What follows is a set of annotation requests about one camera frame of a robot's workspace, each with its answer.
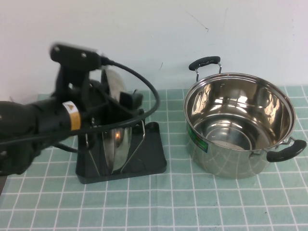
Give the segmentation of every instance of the green tile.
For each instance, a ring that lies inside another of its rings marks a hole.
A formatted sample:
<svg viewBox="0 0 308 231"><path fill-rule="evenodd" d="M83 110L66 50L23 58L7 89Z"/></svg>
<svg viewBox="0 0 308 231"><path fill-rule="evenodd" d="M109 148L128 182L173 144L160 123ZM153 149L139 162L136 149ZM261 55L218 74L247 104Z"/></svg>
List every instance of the green tile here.
<svg viewBox="0 0 308 231"><path fill-rule="evenodd" d="M218 189L237 189L236 180L216 177L216 185Z"/></svg>
<svg viewBox="0 0 308 231"><path fill-rule="evenodd" d="M193 189L191 175L172 175L172 189Z"/></svg>
<svg viewBox="0 0 308 231"><path fill-rule="evenodd" d="M188 159L190 155L185 146L170 146L170 153L172 159Z"/></svg>
<svg viewBox="0 0 308 231"><path fill-rule="evenodd" d="M7 178L3 188L3 193L18 193L22 181L23 179Z"/></svg>
<svg viewBox="0 0 308 231"><path fill-rule="evenodd" d="M172 226L172 208L151 208L151 225Z"/></svg>
<svg viewBox="0 0 308 231"><path fill-rule="evenodd" d="M189 136L184 134L169 134L170 145L186 145L188 144Z"/></svg>
<svg viewBox="0 0 308 231"><path fill-rule="evenodd" d="M308 205L308 193L306 189L286 189L291 205Z"/></svg>
<svg viewBox="0 0 308 231"><path fill-rule="evenodd" d="M66 175L68 163L50 163L47 171L48 177L61 177Z"/></svg>
<svg viewBox="0 0 308 231"><path fill-rule="evenodd" d="M150 209L148 208L129 208L128 209L128 226L146 226L150 221Z"/></svg>
<svg viewBox="0 0 308 231"><path fill-rule="evenodd" d="M299 124L299 120L298 119L296 119L296 121L295 121L295 126L294 126L294 130L301 130L302 128L301 128L301 126L300 126L300 124Z"/></svg>
<svg viewBox="0 0 308 231"><path fill-rule="evenodd" d="M194 208L175 208L174 221L176 226L197 225L196 211Z"/></svg>
<svg viewBox="0 0 308 231"><path fill-rule="evenodd" d="M248 225L267 225L270 223L266 207L245 208Z"/></svg>
<svg viewBox="0 0 308 231"><path fill-rule="evenodd" d="M60 198L60 193L43 193L39 198L38 208L58 208Z"/></svg>
<svg viewBox="0 0 308 231"><path fill-rule="evenodd" d="M63 193L60 208L80 208L82 197L82 192Z"/></svg>
<svg viewBox="0 0 308 231"><path fill-rule="evenodd" d="M244 225L245 218L242 208L221 208L224 225Z"/></svg>
<svg viewBox="0 0 308 231"><path fill-rule="evenodd" d="M259 175L262 188L282 188L278 173L268 173Z"/></svg>
<svg viewBox="0 0 308 231"><path fill-rule="evenodd" d="M299 119L308 117L308 108L296 108L295 113Z"/></svg>
<svg viewBox="0 0 308 231"><path fill-rule="evenodd" d="M205 173L205 170L194 161L192 161L192 167L193 173Z"/></svg>
<svg viewBox="0 0 308 231"><path fill-rule="evenodd" d="M302 173L302 176L304 178L305 184L308 185L308 173Z"/></svg>
<svg viewBox="0 0 308 231"><path fill-rule="evenodd" d="M16 199L16 194L2 194L0 196L0 209L12 209Z"/></svg>
<svg viewBox="0 0 308 231"><path fill-rule="evenodd" d="M85 192L83 198L83 208L102 208L104 206L105 193L104 192Z"/></svg>
<svg viewBox="0 0 308 231"><path fill-rule="evenodd" d="M151 101L151 107L155 105L155 101ZM166 111L167 110L167 101L160 101L158 111Z"/></svg>
<svg viewBox="0 0 308 231"><path fill-rule="evenodd" d="M278 162L277 168L280 172L298 171L298 168L297 168L297 165L294 159Z"/></svg>
<svg viewBox="0 0 308 231"><path fill-rule="evenodd" d="M293 107L308 107L308 102L305 97L303 98L291 98Z"/></svg>
<svg viewBox="0 0 308 231"><path fill-rule="evenodd" d="M301 119L300 124L302 125L303 130L308 130L308 119Z"/></svg>
<svg viewBox="0 0 308 231"><path fill-rule="evenodd" d="M281 173L280 175L285 188L304 187L300 173Z"/></svg>
<svg viewBox="0 0 308 231"><path fill-rule="evenodd" d="M183 100L168 100L168 111L182 111L184 108Z"/></svg>
<svg viewBox="0 0 308 231"><path fill-rule="evenodd" d="M240 206L240 194L236 190L218 190L220 206Z"/></svg>
<svg viewBox="0 0 308 231"><path fill-rule="evenodd" d="M7 228L11 214L11 211L0 211L0 228Z"/></svg>
<svg viewBox="0 0 308 231"><path fill-rule="evenodd" d="M292 137L297 140L306 140L305 134L303 131L294 131Z"/></svg>
<svg viewBox="0 0 308 231"><path fill-rule="evenodd" d="M293 224L289 207L269 207L269 215L273 224Z"/></svg>
<svg viewBox="0 0 308 231"><path fill-rule="evenodd" d="M261 173L266 173L266 172L277 172L276 165L274 163L270 163Z"/></svg>
<svg viewBox="0 0 308 231"><path fill-rule="evenodd" d="M172 206L171 191L151 191L151 206Z"/></svg>
<svg viewBox="0 0 308 231"><path fill-rule="evenodd" d="M186 122L170 122L170 133L186 133Z"/></svg>
<svg viewBox="0 0 308 231"><path fill-rule="evenodd" d="M132 192L128 194L129 207L145 207L149 206L150 194L149 192Z"/></svg>
<svg viewBox="0 0 308 231"><path fill-rule="evenodd" d="M21 188L22 193L39 193L43 184L43 179L29 178L25 179Z"/></svg>
<svg viewBox="0 0 308 231"><path fill-rule="evenodd" d="M287 91L285 90L285 86L278 86L278 88L283 92L283 93L287 93Z"/></svg>
<svg viewBox="0 0 308 231"><path fill-rule="evenodd" d="M160 133L168 133L168 123L167 122L158 122Z"/></svg>
<svg viewBox="0 0 308 231"><path fill-rule="evenodd" d="M195 191L197 206L218 206L215 190Z"/></svg>
<svg viewBox="0 0 308 231"><path fill-rule="evenodd" d="M286 86L289 97L301 97L304 96L302 86Z"/></svg>
<svg viewBox="0 0 308 231"><path fill-rule="evenodd" d="M37 211L34 217L34 228L53 228L57 211Z"/></svg>
<svg viewBox="0 0 308 231"><path fill-rule="evenodd" d="M127 192L107 192L105 207L126 207Z"/></svg>
<svg viewBox="0 0 308 231"><path fill-rule="evenodd" d="M106 209L104 214L104 227L125 226L126 209Z"/></svg>
<svg viewBox="0 0 308 231"><path fill-rule="evenodd" d="M83 192L85 185L81 184L77 177L68 177L65 181L65 192Z"/></svg>
<svg viewBox="0 0 308 231"><path fill-rule="evenodd" d="M126 231L148 231L149 229L148 228L127 228Z"/></svg>
<svg viewBox="0 0 308 231"><path fill-rule="evenodd" d="M200 227L200 231L222 231L222 228L221 227Z"/></svg>
<svg viewBox="0 0 308 231"><path fill-rule="evenodd" d="M195 189L214 189L215 183L212 175L194 174L193 183Z"/></svg>
<svg viewBox="0 0 308 231"><path fill-rule="evenodd" d="M173 191L174 207L194 206L193 191Z"/></svg>
<svg viewBox="0 0 308 231"><path fill-rule="evenodd" d="M296 226L274 226L274 231L297 231Z"/></svg>
<svg viewBox="0 0 308 231"><path fill-rule="evenodd" d="M308 206L293 206L292 211L297 224L307 224Z"/></svg>
<svg viewBox="0 0 308 231"><path fill-rule="evenodd" d="M171 160L172 173L191 173L190 160Z"/></svg>
<svg viewBox="0 0 308 231"><path fill-rule="evenodd" d="M166 100L166 90L157 90L160 100ZM150 99L155 100L154 95L150 92Z"/></svg>
<svg viewBox="0 0 308 231"><path fill-rule="evenodd" d="M161 133L160 137L162 139L162 144L163 145L169 145L169 136L167 133Z"/></svg>
<svg viewBox="0 0 308 231"><path fill-rule="evenodd" d="M143 95L143 100L148 101L150 100L150 91L149 90L139 90L138 93L141 93Z"/></svg>
<svg viewBox="0 0 308 231"><path fill-rule="evenodd" d="M82 229L82 228L80 228L79 229L79 231L101 231L102 229L89 229L89 228L84 228L84 229Z"/></svg>
<svg viewBox="0 0 308 231"><path fill-rule="evenodd" d="M308 86L307 86L307 85L304 85L304 86L303 86L303 90L304 90L304 92L305 92L306 97L308 97Z"/></svg>
<svg viewBox="0 0 308 231"><path fill-rule="evenodd" d="M287 205L288 201L284 190L264 190L264 197L267 205Z"/></svg>
<svg viewBox="0 0 308 231"><path fill-rule="evenodd" d="M272 231L271 226L250 226L249 231Z"/></svg>
<svg viewBox="0 0 308 231"><path fill-rule="evenodd" d="M129 179L130 190L145 190L150 187L150 176L135 177Z"/></svg>
<svg viewBox="0 0 308 231"><path fill-rule="evenodd" d="M151 176L151 189L171 189L169 174Z"/></svg>
<svg viewBox="0 0 308 231"><path fill-rule="evenodd" d="M167 100L182 100L183 90L167 90Z"/></svg>
<svg viewBox="0 0 308 231"><path fill-rule="evenodd" d="M143 101L142 105L141 105L141 108L143 108L144 111L146 111L146 112L149 111L150 110L150 101Z"/></svg>
<svg viewBox="0 0 308 231"><path fill-rule="evenodd" d="M308 171L308 160L306 158L300 158L296 161L301 171Z"/></svg>
<svg viewBox="0 0 308 231"><path fill-rule="evenodd" d="M79 210L60 210L56 227L76 227L79 221L79 214Z"/></svg>
<svg viewBox="0 0 308 231"><path fill-rule="evenodd" d="M51 155L51 162L69 161L70 153L61 149L54 149Z"/></svg>
<svg viewBox="0 0 308 231"><path fill-rule="evenodd" d="M170 158L169 146L163 146L163 149L166 159L169 159Z"/></svg>
<svg viewBox="0 0 308 231"><path fill-rule="evenodd" d="M308 231L308 225L298 226L298 231Z"/></svg>
<svg viewBox="0 0 308 231"><path fill-rule="evenodd" d="M33 163L27 170L27 177L44 177L48 164Z"/></svg>
<svg viewBox="0 0 308 231"><path fill-rule="evenodd" d="M106 190L106 182L98 182L86 185L86 191L104 191L104 190Z"/></svg>
<svg viewBox="0 0 308 231"><path fill-rule="evenodd" d="M66 140L62 141L61 143L66 145L66 146L73 147L73 142L74 142L74 137L70 137L70 138L67 138Z"/></svg>
<svg viewBox="0 0 308 231"><path fill-rule="evenodd" d="M14 211L10 228L30 228L34 211Z"/></svg>
<svg viewBox="0 0 308 231"><path fill-rule="evenodd" d="M156 111L151 115L151 121L155 122L166 122L167 121L167 111L159 112Z"/></svg>
<svg viewBox="0 0 308 231"><path fill-rule="evenodd" d="M81 227L99 227L102 225L102 209L82 210L80 218Z"/></svg>
<svg viewBox="0 0 308 231"><path fill-rule="evenodd" d="M69 166L68 166L68 171L67 171L67 176L76 176L76 163L69 163Z"/></svg>
<svg viewBox="0 0 308 231"><path fill-rule="evenodd" d="M218 208L198 208L199 225L221 225Z"/></svg>
<svg viewBox="0 0 308 231"><path fill-rule="evenodd" d="M31 209L35 208L39 199L39 194L20 194L15 208L16 209Z"/></svg>
<svg viewBox="0 0 308 231"><path fill-rule="evenodd" d="M168 111L169 122L185 122L185 115L183 112Z"/></svg>
<svg viewBox="0 0 308 231"><path fill-rule="evenodd" d="M45 179L43 192L61 192L64 184L64 178Z"/></svg>
<svg viewBox="0 0 308 231"><path fill-rule="evenodd" d="M241 190L241 197L244 206L264 205L261 190Z"/></svg>

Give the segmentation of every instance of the stainless steel pot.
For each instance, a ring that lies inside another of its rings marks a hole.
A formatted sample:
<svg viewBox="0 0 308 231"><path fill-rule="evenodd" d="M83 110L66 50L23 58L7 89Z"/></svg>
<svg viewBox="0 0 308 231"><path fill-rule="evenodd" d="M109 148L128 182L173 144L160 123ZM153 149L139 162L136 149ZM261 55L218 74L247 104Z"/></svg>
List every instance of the stainless steel pot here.
<svg viewBox="0 0 308 231"><path fill-rule="evenodd" d="M114 70L106 69L106 77L112 98L120 101L120 93L126 92L121 76ZM116 128L103 132L103 145L109 172L123 167L128 158L131 141L131 128Z"/></svg>
<svg viewBox="0 0 308 231"><path fill-rule="evenodd" d="M219 62L206 57L189 66L197 73L184 100L192 159L217 176L246 178L300 154L307 144L290 137L295 111L288 97L258 77L221 74ZM218 64L219 74L198 81L198 68L209 64Z"/></svg>

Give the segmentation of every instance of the tiled countertop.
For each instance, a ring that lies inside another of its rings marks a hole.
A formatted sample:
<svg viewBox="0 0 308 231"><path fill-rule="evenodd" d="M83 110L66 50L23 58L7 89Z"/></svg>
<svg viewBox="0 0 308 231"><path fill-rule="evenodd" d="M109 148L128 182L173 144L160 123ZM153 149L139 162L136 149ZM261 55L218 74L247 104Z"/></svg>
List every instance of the tiled countertop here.
<svg viewBox="0 0 308 231"><path fill-rule="evenodd" d="M297 113L293 136L308 140L308 86L282 87ZM0 197L0 230L307 231L308 148L258 176L227 180L205 173L186 152L185 90L162 90L151 116L168 161L163 174L82 185L76 155L50 148ZM144 92L144 107L154 102ZM65 141L76 147L73 138Z"/></svg>

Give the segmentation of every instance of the green label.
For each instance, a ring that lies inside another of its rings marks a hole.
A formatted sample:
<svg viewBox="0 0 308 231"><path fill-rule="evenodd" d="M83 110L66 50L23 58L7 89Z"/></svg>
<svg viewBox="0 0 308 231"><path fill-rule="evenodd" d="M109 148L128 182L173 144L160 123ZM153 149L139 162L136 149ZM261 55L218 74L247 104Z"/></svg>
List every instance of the green label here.
<svg viewBox="0 0 308 231"><path fill-rule="evenodd" d="M204 152L207 153L207 149L208 149L208 143L204 142L193 130L192 128L189 126L189 124L187 123L187 131L188 134L191 138L191 140Z"/></svg>

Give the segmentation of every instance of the pot rim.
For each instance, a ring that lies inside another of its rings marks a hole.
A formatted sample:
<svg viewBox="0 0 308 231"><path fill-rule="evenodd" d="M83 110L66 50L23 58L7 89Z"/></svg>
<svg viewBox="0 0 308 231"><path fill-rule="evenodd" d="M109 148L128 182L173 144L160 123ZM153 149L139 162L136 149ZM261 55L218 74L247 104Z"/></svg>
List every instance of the pot rim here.
<svg viewBox="0 0 308 231"><path fill-rule="evenodd" d="M290 124L289 124L289 129L288 132L285 134L285 136L283 138L281 138L278 142L276 142L274 145L270 146L270 147L266 147L263 149L254 149L254 150L237 150L237 149L232 149L232 148L227 148L224 146L221 146L219 144L216 144L212 141L209 141L208 139L206 139L203 135L201 135L191 124L189 118L188 118L188 114L187 114L187 103L188 100L190 99L191 95L193 92L195 92L198 89L198 86L202 85L206 85L210 82L213 82L215 80L218 79L224 79L224 78L235 78L235 79L240 79L240 80L246 80L246 81L251 81L251 82L255 82L256 84L261 84L262 86L265 86L271 90L276 91L278 94L276 94L275 92L274 95L277 96L279 99L283 99L285 100L286 104L289 106L288 111L289 111L289 115L290 115ZM284 140L286 140L287 138L289 138L291 136L291 133L294 130L295 127L295 121L296 121L296 114L295 114L295 109L291 103L291 100L289 99L289 97L283 92L281 91L278 87L276 87L274 84L256 77L256 76L252 76L252 75L248 75L248 74L243 74L243 73L220 73L220 74L214 74L211 76L207 76L201 80L199 80L198 82L194 83L188 90L188 92L186 93L186 96L184 98L184 113L185 113L185 118L186 118L186 122L189 124L189 126L191 127L191 129L194 131L194 133L196 133L203 141L217 145L219 147L225 148L227 150L235 150L235 151L239 151L239 152L260 152L262 150L267 150L267 149L271 149L273 147L279 146Z"/></svg>

